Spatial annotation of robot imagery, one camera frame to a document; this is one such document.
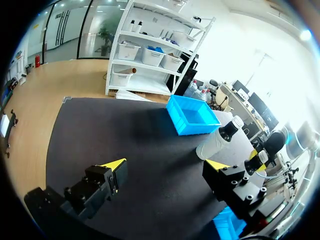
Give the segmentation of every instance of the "ceiling light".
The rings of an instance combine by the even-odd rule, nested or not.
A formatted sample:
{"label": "ceiling light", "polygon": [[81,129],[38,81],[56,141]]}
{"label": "ceiling light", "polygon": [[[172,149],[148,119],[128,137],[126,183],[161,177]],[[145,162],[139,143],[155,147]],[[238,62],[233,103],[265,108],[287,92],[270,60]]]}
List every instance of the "ceiling light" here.
{"label": "ceiling light", "polygon": [[300,39],[302,41],[308,41],[311,38],[311,32],[309,30],[304,30],[300,34]]}

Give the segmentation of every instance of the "shelf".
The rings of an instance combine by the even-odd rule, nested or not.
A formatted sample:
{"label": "shelf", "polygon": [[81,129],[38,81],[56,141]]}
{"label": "shelf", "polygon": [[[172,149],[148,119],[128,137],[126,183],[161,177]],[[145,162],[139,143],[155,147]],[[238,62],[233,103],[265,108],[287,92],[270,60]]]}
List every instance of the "shelf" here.
{"label": "shelf", "polygon": [[131,66],[131,67],[136,67],[136,68],[150,69],[150,70],[154,70],[154,71],[158,71],[158,72],[162,72],[162,73],[166,73],[166,74],[176,75],[178,77],[181,76],[181,73],[165,69],[162,66],[151,66],[151,65],[143,64],[140,59],[136,59],[134,61],[118,59],[118,54],[116,54],[114,56],[112,64],[119,64],[119,65],[126,65],[126,66]]}
{"label": "shelf", "polygon": [[126,36],[131,36],[131,37],[136,37],[136,38],[140,38],[140,39],[146,39],[146,40],[149,40],[149,41],[152,41],[152,42],[155,42],[155,43],[158,43],[158,44],[162,44],[162,45],[166,45],[170,48],[173,48],[173,49],[177,49],[183,53],[186,53],[186,54],[189,54],[189,55],[192,55],[192,52],[181,47],[181,46],[178,46],[176,44],[173,44],[169,41],[166,41],[166,40],[163,40],[161,38],[158,38],[158,37],[154,37],[154,36],[149,36],[149,35],[144,35],[144,34],[141,34],[141,33],[137,33],[137,32],[133,32],[133,31],[121,31],[120,32],[121,35],[126,35]]}
{"label": "shelf", "polygon": [[127,90],[134,92],[160,94],[170,96],[171,92],[164,81],[133,75],[127,86],[109,86],[113,90]]}
{"label": "shelf", "polygon": [[140,8],[143,10],[149,10],[154,13],[158,13],[161,15],[164,15],[168,18],[171,18],[179,23],[182,23],[183,25],[188,26],[189,28],[193,29],[200,29],[202,31],[206,31],[206,28],[201,26],[200,24],[193,22],[191,18],[188,18],[176,11],[173,11],[171,9],[165,8],[163,6],[157,5],[155,3],[146,1],[146,0],[135,0],[134,1],[134,8]]}

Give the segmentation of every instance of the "black mat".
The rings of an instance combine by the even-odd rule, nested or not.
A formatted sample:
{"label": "black mat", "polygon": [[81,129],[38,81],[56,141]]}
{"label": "black mat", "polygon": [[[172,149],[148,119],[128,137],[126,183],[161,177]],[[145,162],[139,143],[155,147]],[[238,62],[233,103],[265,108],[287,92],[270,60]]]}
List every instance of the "black mat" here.
{"label": "black mat", "polygon": [[[223,125],[231,118],[224,112],[217,117]],[[126,158],[127,183],[88,226],[126,240],[216,239],[212,218],[226,205],[203,179],[203,162],[195,153],[207,136],[178,136],[161,103],[73,98],[54,124],[46,183],[63,194],[90,165]],[[241,163],[252,149],[239,132],[214,159]]]}

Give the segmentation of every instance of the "white shelving unit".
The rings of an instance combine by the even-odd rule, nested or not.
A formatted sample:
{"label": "white shelving unit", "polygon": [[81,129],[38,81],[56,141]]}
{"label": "white shelving unit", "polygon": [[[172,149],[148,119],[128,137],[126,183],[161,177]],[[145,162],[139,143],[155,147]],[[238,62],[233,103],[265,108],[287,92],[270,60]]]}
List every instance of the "white shelving unit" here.
{"label": "white shelving unit", "polygon": [[192,55],[192,51],[189,51],[189,50],[187,50],[187,49],[185,49],[185,48],[183,48],[181,46],[178,46],[176,44],[171,43],[170,41],[166,41],[166,40],[158,38],[158,37],[144,35],[144,34],[133,32],[133,31],[121,31],[120,35],[146,39],[146,40],[149,40],[149,41],[154,42],[154,43],[166,45],[166,46],[168,46],[170,48],[176,49],[176,50],[178,50],[180,52],[183,52],[185,54]]}
{"label": "white shelving unit", "polygon": [[[202,34],[202,37],[197,41],[197,45],[194,51],[190,51],[190,49],[185,49],[181,46],[161,39],[160,37],[154,37],[151,35],[126,31],[124,29],[124,26],[128,24],[128,21],[131,21],[131,18],[129,19],[129,16],[131,16],[131,14],[133,16],[140,17],[141,15],[144,15],[144,13],[147,16],[147,19],[150,23],[152,23],[152,21],[157,22],[154,19],[160,19],[157,25],[158,29],[161,29],[162,25],[167,24],[167,28],[171,28],[172,31],[184,31],[187,34],[189,34],[192,31],[192,29],[199,30],[198,33],[196,33],[193,37],[196,37],[200,34]],[[119,22],[118,28],[114,36],[106,76],[105,94],[108,95],[109,90],[119,89],[167,96],[174,94],[215,20],[216,19],[213,17],[208,26],[203,27],[200,24],[194,22],[190,17],[186,17],[178,12],[154,4],[147,0],[130,0],[123,12],[123,15],[121,17],[121,20]],[[188,62],[185,62],[185,67],[181,73],[165,69],[161,65],[151,66],[143,64],[138,56],[135,58],[134,61],[118,59],[117,49],[119,38],[134,38],[134,42],[137,44],[139,44],[140,42],[144,45],[146,45],[147,43],[148,45],[156,44],[156,46],[158,46],[157,44],[159,44],[160,46],[166,47],[168,50],[171,49],[170,51],[176,51],[178,56],[180,56],[181,53],[186,53],[191,55],[191,57]],[[131,77],[127,86],[110,85],[110,80],[112,78],[112,69],[121,66],[122,68],[123,66],[128,66],[128,68],[137,68],[137,73],[139,74],[134,74]],[[166,85],[166,80],[168,80],[169,75],[173,75],[172,91],[170,91]]]}

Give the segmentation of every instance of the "potted plant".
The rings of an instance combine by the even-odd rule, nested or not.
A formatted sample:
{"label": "potted plant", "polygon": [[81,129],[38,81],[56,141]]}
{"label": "potted plant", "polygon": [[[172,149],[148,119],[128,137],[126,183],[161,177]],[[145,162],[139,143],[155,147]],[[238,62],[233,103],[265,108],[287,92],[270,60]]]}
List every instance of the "potted plant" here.
{"label": "potted plant", "polygon": [[121,16],[122,11],[119,13],[116,11],[111,18],[102,22],[99,32],[100,37],[104,40],[104,45],[101,46],[101,56],[106,56],[108,49],[111,48]]}

